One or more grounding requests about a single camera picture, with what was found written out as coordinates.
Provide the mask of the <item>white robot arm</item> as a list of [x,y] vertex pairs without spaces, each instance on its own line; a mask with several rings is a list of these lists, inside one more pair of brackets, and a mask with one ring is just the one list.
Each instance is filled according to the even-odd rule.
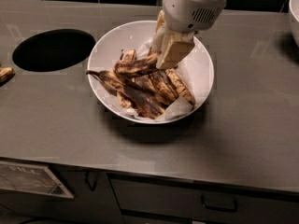
[[151,51],[159,53],[158,69],[170,69],[193,50],[193,37],[210,29],[226,0],[162,0]]

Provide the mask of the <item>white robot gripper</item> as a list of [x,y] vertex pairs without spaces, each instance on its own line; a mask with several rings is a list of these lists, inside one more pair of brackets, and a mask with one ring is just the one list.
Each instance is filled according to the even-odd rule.
[[151,51],[160,52],[156,67],[170,69],[180,63],[195,46],[191,31],[211,28],[225,6],[226,0],[163,0],[151,43]]

